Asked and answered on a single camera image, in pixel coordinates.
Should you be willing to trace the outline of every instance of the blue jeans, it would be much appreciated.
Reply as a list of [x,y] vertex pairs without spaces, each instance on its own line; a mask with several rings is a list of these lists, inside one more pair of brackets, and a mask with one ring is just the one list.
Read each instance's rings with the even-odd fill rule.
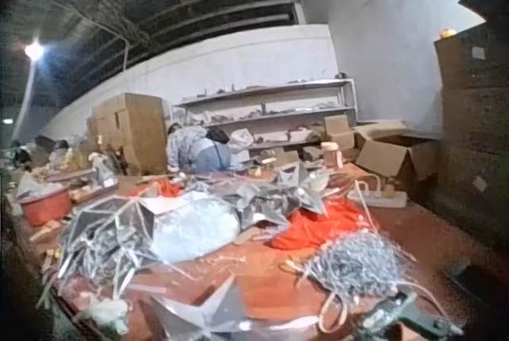
[[223,172],[230,168],[231,154],[225,144],[215,143],[203,149],[196,156],[192,163],[192,170],[196,174],[205,174],[207,172]]

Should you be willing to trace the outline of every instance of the striped shirt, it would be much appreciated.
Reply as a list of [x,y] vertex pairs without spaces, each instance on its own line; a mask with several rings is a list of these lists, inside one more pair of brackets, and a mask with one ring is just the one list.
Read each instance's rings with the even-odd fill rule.
[[191,167],[202,150],[214,146],[206,135],[207,130],[202,126],[186,126],[171,133],[166,143],[168,170],[176,172]]

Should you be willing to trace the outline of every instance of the open cardboard box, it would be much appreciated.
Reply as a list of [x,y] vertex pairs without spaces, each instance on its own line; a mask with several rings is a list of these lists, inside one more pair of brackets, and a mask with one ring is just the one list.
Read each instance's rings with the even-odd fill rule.
[[420,195],[424,182],[437,172],[438,141],[404,135],[406,127],[401,122],[369,126],[356,128],[364,140],[356,164],[381,176],[394,177],[410,196]]

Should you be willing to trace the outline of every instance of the small container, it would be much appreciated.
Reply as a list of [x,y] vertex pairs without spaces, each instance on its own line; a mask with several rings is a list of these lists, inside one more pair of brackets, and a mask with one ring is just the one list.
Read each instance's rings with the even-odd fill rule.
[[32,227],[44,226],[50,220],[60,220],[72,207],[68,188],[61,188],[46,196],[20,200],[23,215]]
[[321,150],[324,152],[325,168],[333,170],[343,168],[343,155],[335,142],[322,142]]

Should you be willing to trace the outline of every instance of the red bucket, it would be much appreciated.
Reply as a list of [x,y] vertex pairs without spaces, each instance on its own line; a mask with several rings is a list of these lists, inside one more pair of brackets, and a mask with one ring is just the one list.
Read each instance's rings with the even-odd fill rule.
[[20,200],[23,215],[30,226],[39,227],[50,220],[60,220],[71,211],[71,197],[68,188],[61,188],[46,196]]

